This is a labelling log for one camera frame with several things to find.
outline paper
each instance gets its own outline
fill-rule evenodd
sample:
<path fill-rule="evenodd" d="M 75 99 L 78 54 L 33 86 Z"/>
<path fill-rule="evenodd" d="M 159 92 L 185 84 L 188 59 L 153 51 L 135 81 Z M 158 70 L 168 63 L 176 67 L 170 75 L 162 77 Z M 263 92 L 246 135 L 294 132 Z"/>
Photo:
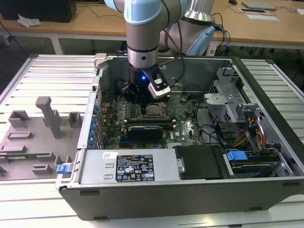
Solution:
<path fill-rule="evenodd" d="M 274 21 L 280 21 L 278 18 L 274 16 L 263 16 L 263 15 L 251 15 L 246 14 L 247 17 L 249 17 L 252 20 L 274 20 Z"/>
<path fill-rule="evenodd" d="M 21 25 L 23 25 L 23 26 L 25 26 L 27 28 L 29 28 L 30 26 L 39 26 L 39 25 L 42 25 L 40 23 L 39 19 L 28 19 L 28 18 L 25 18 L 25 17 L 21 16 L 20 14 L 18 14 L 18 16 L 19 16 L 18 22 Z"/>
<path fill-rule="evenodd" d="M 304 15 L 304 9 L 297 9 L 297 11 L 299 12 L 299 14 Z"/>

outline warning label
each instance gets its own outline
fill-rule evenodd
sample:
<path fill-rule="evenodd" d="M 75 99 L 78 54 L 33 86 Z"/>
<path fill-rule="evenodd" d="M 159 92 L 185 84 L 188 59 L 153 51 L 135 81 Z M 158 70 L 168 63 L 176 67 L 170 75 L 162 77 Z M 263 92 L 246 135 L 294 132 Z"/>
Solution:
<path fill-rule="evenodd" d="M 116 181 L 154 181 L 152 155 L 118 155 L 116 159 Z"/>

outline yellow wire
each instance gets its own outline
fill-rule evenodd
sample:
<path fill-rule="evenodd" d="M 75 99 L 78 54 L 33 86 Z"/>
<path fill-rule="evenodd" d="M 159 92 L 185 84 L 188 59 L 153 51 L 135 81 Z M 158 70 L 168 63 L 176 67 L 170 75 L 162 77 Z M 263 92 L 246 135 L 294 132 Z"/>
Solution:
<path fill-rule="evenodd" d="M 233 148 L 235 148 L 235 147 L 237 147 L 237 146 L 243 144 L 243 143 L 246 142 L 246 141 L 247 141 L 247 138 L 243 139 L 242 141 L 240 141 L 240 142 L 238 142 L 237 144 L 235 144 L 235 145 L 233 146 Z"/>

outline wire bundle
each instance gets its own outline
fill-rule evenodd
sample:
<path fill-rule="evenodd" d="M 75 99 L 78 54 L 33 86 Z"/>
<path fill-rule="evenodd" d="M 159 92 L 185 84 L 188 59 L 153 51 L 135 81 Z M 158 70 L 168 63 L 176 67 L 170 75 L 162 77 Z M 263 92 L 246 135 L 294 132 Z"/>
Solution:
<path fill-rule="evenodd" d="M 214 13 L 212 14 L 212 16 L 214 15 L 219 15 L 220 16 L 220 19 L 221 19 L 221 24 L 218 24 L 215 22 L 215 19 L 213 18 L 213 24 L 214 26 L 216 26 L 223 34 L 223 39 L 220 43 L 220 45 L 217 47 L 216 51 L 223 45 L 224 41 L 225 41 L 225 38 L 226 38 L 226 45 L 225 45 L 225 49 L 222 53 L 222 56 L 224 56 L 224 54 L 227 52 L 228 48 L 229 48 L 229 45 L 230 45 L 230 42 L 231 42 L 231 35 L 228 31 L 224 30 L 224 25 L 223 25 L 223 17 L 220 13 Z"/>

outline black box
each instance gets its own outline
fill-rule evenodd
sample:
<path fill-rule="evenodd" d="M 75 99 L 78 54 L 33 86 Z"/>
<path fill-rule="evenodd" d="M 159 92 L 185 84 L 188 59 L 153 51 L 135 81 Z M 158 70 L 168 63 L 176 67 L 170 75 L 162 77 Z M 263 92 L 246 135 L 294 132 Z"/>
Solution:
<path fill-rule="evenodd" d="M 25 18 L 69 23 L 76 10 L 75 0 L 0 0 L 5 20 L 16 20 L 19 13 Z"/>

